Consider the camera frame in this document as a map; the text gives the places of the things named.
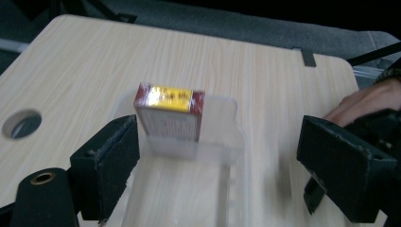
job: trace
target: box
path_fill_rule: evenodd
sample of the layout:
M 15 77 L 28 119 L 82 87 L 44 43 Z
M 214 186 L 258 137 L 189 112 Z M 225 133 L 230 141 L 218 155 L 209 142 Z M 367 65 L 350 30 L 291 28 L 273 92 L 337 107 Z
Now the box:
M 107 226 L 249 226 L 248 151 L 236 110 L 234 99 L 206 95 L 198 142 L 139 131 L 141 159 Z
M 199 141 L 204 95 L 142 82 L 133 106 L 148 136 Z

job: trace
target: person's hand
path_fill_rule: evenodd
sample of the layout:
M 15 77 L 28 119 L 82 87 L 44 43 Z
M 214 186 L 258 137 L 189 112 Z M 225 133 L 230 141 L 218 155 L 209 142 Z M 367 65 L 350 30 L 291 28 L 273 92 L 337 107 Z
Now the person's hand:
M 401 109 L 401 80 L 386 79 L 354 92 L 323 118 L 344 127 L 360 116 L 384 109 Z

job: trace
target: wooden table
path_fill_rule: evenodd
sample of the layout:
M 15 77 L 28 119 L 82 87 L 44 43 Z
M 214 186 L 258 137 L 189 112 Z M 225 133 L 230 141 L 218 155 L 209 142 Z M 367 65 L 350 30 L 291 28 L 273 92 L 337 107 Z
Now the wooden table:
M 131 102 L 145 81 L 237 101 L 250 170 L 249 226 L 350 226 L 328 198 L 313 216 L 303 201 L 309 174 L 295 159 L 303 116 L 323 116 L 357 89 L 345 60 L 314 58 L 317 67 L 305 67 L 295 50 L 58 17 L 0 77 L 2 125 L 24 110 L 42 116 L 28 137 L 0 137 L 0 205 L 14 201 L 30 173 L 68 168 L 70 155 L 116 113 L 134 114 Z

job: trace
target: label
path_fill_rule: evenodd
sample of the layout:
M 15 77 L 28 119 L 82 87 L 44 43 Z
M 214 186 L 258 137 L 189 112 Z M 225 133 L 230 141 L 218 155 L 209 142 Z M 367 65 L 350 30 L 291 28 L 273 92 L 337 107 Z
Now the label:
M 152 136 L 197 139 L 197 117 L 193 114 L 144 109 L 141 117 Z
M 153 85 L 148 93 L 147 106 L 177 112 L 188 112 L 192 91 Z

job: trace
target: hole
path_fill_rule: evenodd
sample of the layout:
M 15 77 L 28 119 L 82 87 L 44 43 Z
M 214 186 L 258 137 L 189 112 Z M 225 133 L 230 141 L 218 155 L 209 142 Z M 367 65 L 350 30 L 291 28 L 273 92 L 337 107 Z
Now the hole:
M 37 130 L 41 123 L 42 117 L 37 111 L 24 110 L 9 117 L 2 131 L 10 139 L 20 139 Z
M 45 173 L 41 173 L 38 176 L 32 178 L 32 180 L 30 180 L 30 183 L 33 184 L 33 185 L 40 185 L 40 184 L 44 184 L 44 183 L 50 182 L 55 177 L 56 177 L 55 173 L 53 173 L 53 172 L 45 172 Z

